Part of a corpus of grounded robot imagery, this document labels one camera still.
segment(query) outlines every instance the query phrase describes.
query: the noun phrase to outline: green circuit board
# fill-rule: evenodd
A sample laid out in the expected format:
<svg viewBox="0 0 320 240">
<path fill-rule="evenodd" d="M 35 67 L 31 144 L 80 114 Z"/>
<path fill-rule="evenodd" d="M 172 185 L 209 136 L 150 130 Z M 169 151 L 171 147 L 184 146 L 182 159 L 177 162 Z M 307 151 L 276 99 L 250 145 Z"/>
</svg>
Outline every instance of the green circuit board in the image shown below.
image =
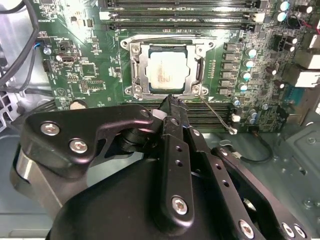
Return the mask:
<svg viewBox="0 0 320 240">
<path fill-rule="evenodd" d="M 159 98 L 157 94 L 152 98 L 128 94 L 127 88 L 133 84 L 132 59 L 121 44 L 138 34 L 194 35 L 214 42 L 202 65 L 199 82 L 208 90 L 203 97 L 226 122 L 230 122 L 237 98 L 243 109 L 240 132 L 246 132 L 251 125 L 259 125 L 263 132 L 275 132 L 282 126 L 277 110 L 287 103 L 290 85 L 282 88 L 275 80 L 282 81 L 284 68 L 293 60 L 295 51 L 279 51 L 275 41 L 279 36 L 294 36 L 298 49 L 306 31 L 288 28 L 286 20 L 277 21 L 279 3 L 185 0 L 176 5 L 174 0 L 33 0 L 40 25 L 43 67 L 59 110 L 70 109 L 75 101 L 88 108 L 132 103 L 156 108 L 163 95 L 182 96 L 182 91 L 177 94 L 172 89 L 161 89 Z M 309 1 L 288 4 L 286 16 L 310 17 L 294 7 Z M 259 14 L 263 20 L 255 22 Z M 190 44 L 179 39 L 160 42 Z M 277 74 L 268 73 L 267 67 Z M 249 79 L 244 78 L 245 73 L 250 74 Z M 191 124 L 210 132 L 224 131 L 198 97 L 184 101 L 190 107 Z M 257 113 L 254 122 L 248 120 L 252 110 Z"/>
</svg>

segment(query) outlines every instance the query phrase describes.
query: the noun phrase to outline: rectangular hole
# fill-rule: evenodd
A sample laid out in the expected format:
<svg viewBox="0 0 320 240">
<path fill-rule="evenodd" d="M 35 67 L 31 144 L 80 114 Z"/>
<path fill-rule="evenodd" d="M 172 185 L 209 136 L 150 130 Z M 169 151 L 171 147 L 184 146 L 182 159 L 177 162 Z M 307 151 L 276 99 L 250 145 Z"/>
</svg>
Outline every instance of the rectangular hole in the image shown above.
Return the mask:
<svg viewBox="0 0 320 240">
<path fill-rule="evenodd" d="M 4 98 L 2 98 L 2 101 L 5 106 L 8 106 L 11 103 L 8 96 L 5 96 Z"/>
</svg>

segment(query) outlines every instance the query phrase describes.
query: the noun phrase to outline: port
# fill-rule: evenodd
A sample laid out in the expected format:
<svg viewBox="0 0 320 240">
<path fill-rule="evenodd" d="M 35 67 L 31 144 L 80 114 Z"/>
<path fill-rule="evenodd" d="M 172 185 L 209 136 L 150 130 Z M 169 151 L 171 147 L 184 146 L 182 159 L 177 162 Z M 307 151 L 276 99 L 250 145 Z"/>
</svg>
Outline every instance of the port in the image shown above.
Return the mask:
<svg viewBox="0 0 320 240">
<path fill-rule="evenodd" d="M 42 66 L 43 66 L 43 69 L 46 73 L 50 73 L 52 72 L 52 67 L 51 67 L 51 62 L 50 60 L 43 60 L 42 61 Z"/>
<path fill-rule="evenodd" d="M 75 62 L 75 57 L 73 56 L 63 56 L 62 58 L 62 62 L 66 63 L 66 64 L 72 64 Z"/>
</svg>

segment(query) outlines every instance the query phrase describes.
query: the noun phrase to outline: electrolytic capacitor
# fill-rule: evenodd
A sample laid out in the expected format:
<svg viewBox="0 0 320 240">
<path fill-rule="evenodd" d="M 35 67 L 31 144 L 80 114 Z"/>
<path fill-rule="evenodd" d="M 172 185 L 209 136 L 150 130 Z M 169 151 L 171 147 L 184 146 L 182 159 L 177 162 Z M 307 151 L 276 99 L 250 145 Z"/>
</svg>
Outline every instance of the electrolytic capacitor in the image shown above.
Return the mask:
<svg viewBox="0 0 320 240">
<path fill-rule="evenodd" d="M 310 14 L 312 10 L 313 10 L 312 6 L 308 6 L 308 5 L 300 5 L 298 7 L 298 11 L 304 14 Z"/>
<path fill-rule="evenodd" d="M 287 50 L 289 52 L 293 52 L 296 48 L 292 46 L 291 44 L 286 43 L 283 47 L 284 50 Z"/>
<path fill-rule="evenodd" d="M 249 59 L 246 59 L 243 61 L 243 66 L 247 67 L 248 69 L 253 68 L 254 62 Z"/>
<path fill-rule="evenodd" d="M 274 85 L 276 85 L 279 89 L 284 89 L 286 86 L 286 83 L 283 81 L 275 80 Z"/>
<path fill-rule="evenodd" d="M 285 41 L 290 44 L 296 44 L 298 42 L 298 39 L 294 36 L 287 36 Z"/>
<path fill-rule="evenodd" d="M 276 75 L 277 74 L 277 70 L 275 70 L 273 67 L 271 66 L 267 66 L 265 71 L 268 73 L 268 74 L 271 74 L 271 75 Z"/>
<path fill-rule="evenodd" d="M 250 110 L 249 114 L 254 119 L 258 116 L 258 113 L 255 109 Z"/>
<path fill-rule="evenodd" d="M 250 80 L 250 78 L 251 78 L 251 74 L 250 74 L 249 72 L 247 72 L 247 71 L 243 71 L 243 72 L 241 73 L 241 77 L 242 77 L 246 82 L 248 82 L 248 81 Z"/>
<path fill-rule="evenodd" d="M 248 86 L 242 82 L 238 85 L 238 89 L 240 89 L 241 92 L 245 92 L 248 90 Z"/>
</svg>

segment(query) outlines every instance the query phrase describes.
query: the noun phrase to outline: wire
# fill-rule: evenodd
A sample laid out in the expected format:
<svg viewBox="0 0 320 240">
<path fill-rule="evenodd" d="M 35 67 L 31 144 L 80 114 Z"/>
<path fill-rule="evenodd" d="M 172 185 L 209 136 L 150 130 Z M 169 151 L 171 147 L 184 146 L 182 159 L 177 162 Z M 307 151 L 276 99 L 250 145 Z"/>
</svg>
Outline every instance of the wire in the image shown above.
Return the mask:
<svg viewBox="0 0 320 240">
<path fill-rule="evenodd" d="M 235 131 L 229 127 L 225 121 L 222 119 L 222 117 L 205 101 L 205 99 L 202 96 L 199 96 L 201 101 L 214 113 L 214 115 L 219 119 L 220 123 L 229 131 L 231 131 L 233 134 L 235 134 Z"/>
<path fill-rule="evenodd" d="M 257 132 L 253 132 L 252 134 L 267 149 L 268 156 L 262 160 L 252 160 L 252 159 L 246 158 L 244 156 L 241 156 L 240 160 L 242 160 L 246 163 L 249 163 L 249 164 L 265 164 L 265 163 L 269 162 L 270 160 L 272 160 L 273 156 L 274 156 L 274 152 L 273 152 L 271 146 Z"/>
<path fill-rule="evenodd" d="M 16 7 L 9 10 L 0 10 L 0 14 L 14 14 L 24 8 L 26 4 L 21 1 Z"/>
<path fill-rule="evenodd" d="M 5 72 L 5 74 L 0 78 L 0 87 L 4 86 L 21 68 L 21 66 L 26 61 L 29 52 L 33 49 L 34 43 L 37 40 L 38 33 L 39 33 L 39 21 L 37 18 L 37 14 L 30 3 L 29 0 L 23 0 L 26 9 L 30 16 L 30 21 L 33 27 L 32 34 L 30 38 L 28 39 L 26 45 L 22 49 L 21 53 L 17 57 L 17 59 L 14 61 L 14 63 L 9 67 L 9 69 Z"/>
</svg>

